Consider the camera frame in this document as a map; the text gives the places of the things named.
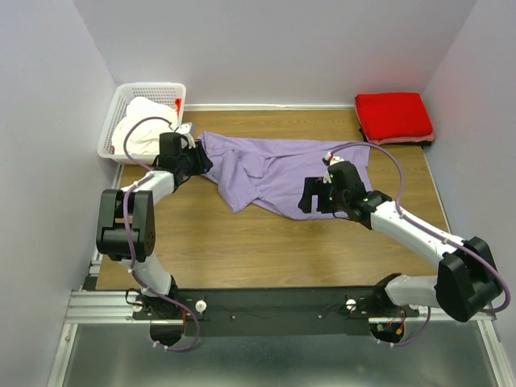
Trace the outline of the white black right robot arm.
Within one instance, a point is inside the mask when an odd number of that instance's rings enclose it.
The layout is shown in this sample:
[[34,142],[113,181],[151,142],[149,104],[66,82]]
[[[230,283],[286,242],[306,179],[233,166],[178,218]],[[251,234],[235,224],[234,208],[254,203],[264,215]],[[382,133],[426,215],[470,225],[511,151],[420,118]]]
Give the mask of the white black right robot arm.
[[307,177],[298,207],[305,214],[344,212],[349,220],[388,235],[436,267],[433,277],[387,276],[357,301],[360,311],[387,316],[399,306],[426,306],[464,323],[504,290],[483,239],[462,239],[411,216],[388,195],[367,190],[349,161],[335,162],[322,177]]

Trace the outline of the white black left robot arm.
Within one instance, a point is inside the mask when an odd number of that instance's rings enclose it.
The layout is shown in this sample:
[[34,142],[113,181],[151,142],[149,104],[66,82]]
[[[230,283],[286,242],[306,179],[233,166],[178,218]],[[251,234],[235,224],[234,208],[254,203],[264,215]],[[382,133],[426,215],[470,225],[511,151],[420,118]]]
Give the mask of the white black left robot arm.
[[189,309],[179,301],[175,279],[157,258],[155,204],[192,176],[208,173],[213,163],[201,140],[168,132],[160,135],[153,164],[141,166],[145,174],[140,179],[102,192],[96,248],[126,268],[143,295],[152,297],[151,308],[159,317],[171,318],[178,309]]

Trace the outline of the purple t shirt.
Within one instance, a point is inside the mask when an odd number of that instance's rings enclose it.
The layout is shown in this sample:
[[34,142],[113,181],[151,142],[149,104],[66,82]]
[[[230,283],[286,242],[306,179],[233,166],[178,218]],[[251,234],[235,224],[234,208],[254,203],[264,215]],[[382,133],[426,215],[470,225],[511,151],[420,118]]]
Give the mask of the purple t shirt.
[[322,158],[338,141],[246,139],[204,131],[198,137],[213,167],[205,175],[233,213],[254,204],[295,220],[331,219],[298,208],[307,177],[323,177]]

